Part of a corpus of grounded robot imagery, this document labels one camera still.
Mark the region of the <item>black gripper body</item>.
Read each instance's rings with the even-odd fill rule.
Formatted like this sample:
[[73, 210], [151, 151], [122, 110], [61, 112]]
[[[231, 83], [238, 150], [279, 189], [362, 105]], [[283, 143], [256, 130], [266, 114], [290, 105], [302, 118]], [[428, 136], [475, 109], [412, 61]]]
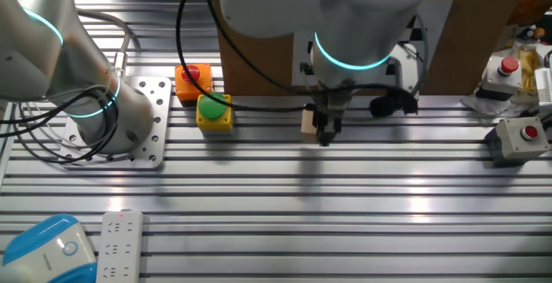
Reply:
[[313, 112], [313, 125], [317, 131], [341, 131], [342, 118], [352, 100], [350, 93], [330, 93], [315, 96], [308, 110]]

